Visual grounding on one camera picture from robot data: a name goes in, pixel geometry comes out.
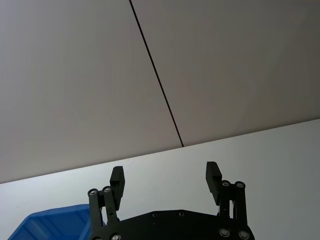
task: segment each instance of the black line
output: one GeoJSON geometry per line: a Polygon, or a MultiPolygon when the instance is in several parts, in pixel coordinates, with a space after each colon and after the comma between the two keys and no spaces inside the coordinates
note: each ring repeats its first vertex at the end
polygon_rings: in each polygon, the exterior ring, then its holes
{"type": "Polygon", "coordinates": [[[146,50],[147,50],[147,52],[148,52],[150,61],[151,61],[151,63],[152,63],[152,67],[153,67],[153,70],[154,70],[154,72],[155,72],[156,78],[158,79],[158,83],[159,83],[159,85],[160,85],[160,88],[161,88],[163,97],[164,97],[165,102],[166,102],[166,105],[167,105],[167,107],[168,107],[168,109],[169,109],[169,112],[170,112],[170,115],[171,115],[171,118],[172,118],[172,121],[173,121],[175,130],[176,130],[176,133],[178,134],[178,137],[179,137],[179,140],[180,140],[180,143],[181,143],[182,147],[184,147],[184,143],[182,142],[182,139],[181,139],[181,136],[180,136],[180,133],[179,133],[177,124],[176,124],[176,120],[175,120],[174,115],[173,115],[173,113],[172,113],[172,111],[171,111],[171,108],[170,108],[170,105],[169,105],[169,102],[168,102],[168,99],[167,99],[165,90],[164,90],[164,88],[162,87],[162,83],[161,83],[161,81],[160,81],[160,78],[159,78],[159,75],[158,75],[158,72],[157,72],[157,69],[156,69],[154,60],[152,59],[152,56],[151,56],[151,53],[150,53],[148,44],[147,44],[146,39],[145,39],[145,35],[144,35],[144,33],[142,32],[142,29],[141,29],[141,26],[140,26],[140,23],[139,23],[139,20],[138,20],[138,17],[137,17],[137,14],[136,14],[134,5],[132,4],[132,0],[129,0],[129,2],[130,2],[130,5],[131,5],[131,8],[132,8],[133,15],[134,15],[134,18],[135,18],[135,20],[136,20],[136,23],[138,24],[138,27],[139,27],[139,30],[140,30],[140,33],[141,33],[141,36],[142,36],[142,39],[143,39],[145,48],[146,48],[146,50]]]}

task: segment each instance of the screw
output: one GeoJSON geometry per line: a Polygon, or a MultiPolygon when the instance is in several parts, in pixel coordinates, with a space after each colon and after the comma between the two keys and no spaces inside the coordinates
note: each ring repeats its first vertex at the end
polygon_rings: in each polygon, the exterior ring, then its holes
{"type": "Polygon", "coordinates": [[[228,181],[223,181],[222,185],[225,186],[225,187],[228,187],[229,186],[229,182],[228,181]]]}
{"type": "Polygon", "coordinates": [[[120,240],[121,236],[119,234],[115,234],[112,236],[111,240],[120,240]]]}
{"type": "Polygon", "coordinates": [[[238,188],[243,188],[245,185],[244,185],[243,182],[237,182],[237,183],[236,183],[236,186],[237,186],[238,188]]]}
{"type": "Polygon", "coordinates": [[[250,238],[249,233],[247,233],[246,231],[239,231],[238,234],[239,234],[239,237],[243,240],[247,240],[250,238]]]}
{"type": "Polygon", "coordinates": [[[225,228],[220,228],[219,233],[224,238],[227,238],[230,236],[230,231],[225,228]]]}

